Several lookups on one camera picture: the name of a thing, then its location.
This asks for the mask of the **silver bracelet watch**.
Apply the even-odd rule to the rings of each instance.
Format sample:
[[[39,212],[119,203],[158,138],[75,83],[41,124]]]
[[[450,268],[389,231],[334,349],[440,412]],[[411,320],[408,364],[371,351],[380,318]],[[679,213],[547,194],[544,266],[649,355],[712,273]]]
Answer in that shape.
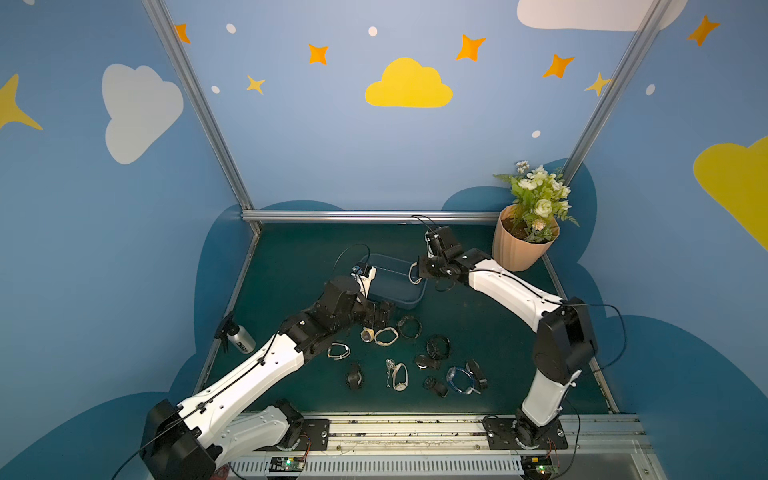
[[[348,358],[351,354],[350,347],[341,342],[332,342],[327,349],[327,357],[333,361],[341,361]]]

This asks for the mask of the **black rugged digital watch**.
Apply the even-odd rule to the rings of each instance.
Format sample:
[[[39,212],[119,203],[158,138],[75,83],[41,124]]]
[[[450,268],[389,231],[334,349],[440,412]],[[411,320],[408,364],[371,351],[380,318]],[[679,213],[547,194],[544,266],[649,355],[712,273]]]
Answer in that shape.
[[[362,388],[362,385],[364,383],[364,376],[363,376],[360,364],[358,362],[353,361],[349,365],[345,382],[347,387],[350,390],[356,391]]]

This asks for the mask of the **small beige round watch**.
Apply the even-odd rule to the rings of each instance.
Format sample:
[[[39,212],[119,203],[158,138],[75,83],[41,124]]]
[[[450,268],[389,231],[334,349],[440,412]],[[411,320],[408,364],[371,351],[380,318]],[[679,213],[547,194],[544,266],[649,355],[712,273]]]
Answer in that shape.
[[[363,342],[371,343],[375,339],[375,332],[371,328],[364,327],[360,333],[360,337]]]

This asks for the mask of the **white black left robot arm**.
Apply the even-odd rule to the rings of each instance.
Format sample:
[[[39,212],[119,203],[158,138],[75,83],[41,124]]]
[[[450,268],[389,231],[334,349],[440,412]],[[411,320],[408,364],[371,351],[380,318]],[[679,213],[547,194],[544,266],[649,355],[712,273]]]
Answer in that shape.
[[[281,400],[249,418],[241,413],[284,377],[331,347],[371,312],[375,268],[335,277],[309,308],[287,318],[252,356],[213,385],[147,415],[138,454],[155,479],[208,479],[228,462],[265,447],[295,446],[303,416]]]

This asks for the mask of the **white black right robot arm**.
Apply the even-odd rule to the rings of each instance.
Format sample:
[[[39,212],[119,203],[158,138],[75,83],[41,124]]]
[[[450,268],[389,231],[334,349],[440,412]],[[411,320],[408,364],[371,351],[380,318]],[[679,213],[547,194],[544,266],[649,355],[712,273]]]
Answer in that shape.
[[[418,276],[450,279],[507,308],[535,334],[536,373],[520,412],[543,427],[555,420],[571,384],[598,352],[588,306],[578,298],[549,294],[504,269],[486,253],[472,249],[453,257],[420,256]]]

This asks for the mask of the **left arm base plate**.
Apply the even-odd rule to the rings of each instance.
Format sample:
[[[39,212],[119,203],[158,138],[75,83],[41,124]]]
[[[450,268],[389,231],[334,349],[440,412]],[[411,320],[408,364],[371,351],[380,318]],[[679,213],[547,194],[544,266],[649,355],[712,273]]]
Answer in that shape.
[[[292,425],[276,445],[258,448],[258,451],[326,451],[330,439],[330,420],[327,418],[304,419],[301,425]]]

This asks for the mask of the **thin black strap watch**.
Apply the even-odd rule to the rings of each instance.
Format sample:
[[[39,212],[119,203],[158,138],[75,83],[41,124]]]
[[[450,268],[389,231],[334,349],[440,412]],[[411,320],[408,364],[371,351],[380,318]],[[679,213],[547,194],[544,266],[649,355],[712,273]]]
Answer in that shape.
[[[417,317],[405,315],[396,323],[396,330],[402,338],[416,340],[421,336],[423,327]]]

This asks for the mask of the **chunky black sport watch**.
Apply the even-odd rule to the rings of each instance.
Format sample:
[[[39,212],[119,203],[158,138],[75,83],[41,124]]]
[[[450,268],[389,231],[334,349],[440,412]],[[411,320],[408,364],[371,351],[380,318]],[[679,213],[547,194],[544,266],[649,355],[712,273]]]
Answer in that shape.
[[[431,335],[426,343],[427,355],[433,360],[448,359],[452,352],[450,339],[442,334]]]

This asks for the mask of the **white band watch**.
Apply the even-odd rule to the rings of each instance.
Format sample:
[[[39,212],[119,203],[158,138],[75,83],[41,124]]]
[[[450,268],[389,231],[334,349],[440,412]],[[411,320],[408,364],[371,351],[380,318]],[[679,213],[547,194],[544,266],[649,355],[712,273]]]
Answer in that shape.
[[[413,262],[408,270],[407,278],[409,282],[413,285],[419,285],[422,281],[422,279],[417,275],[417,262]]]

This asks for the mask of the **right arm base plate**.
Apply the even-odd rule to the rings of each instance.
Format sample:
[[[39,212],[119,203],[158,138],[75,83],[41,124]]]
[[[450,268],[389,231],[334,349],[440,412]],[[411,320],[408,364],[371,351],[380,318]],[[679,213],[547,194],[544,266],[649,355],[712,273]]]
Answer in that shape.
[[[558,418],[538,426],[527,417],[487,415],[481,420],[491,450],[558,450],[568,448],[568,440]]]

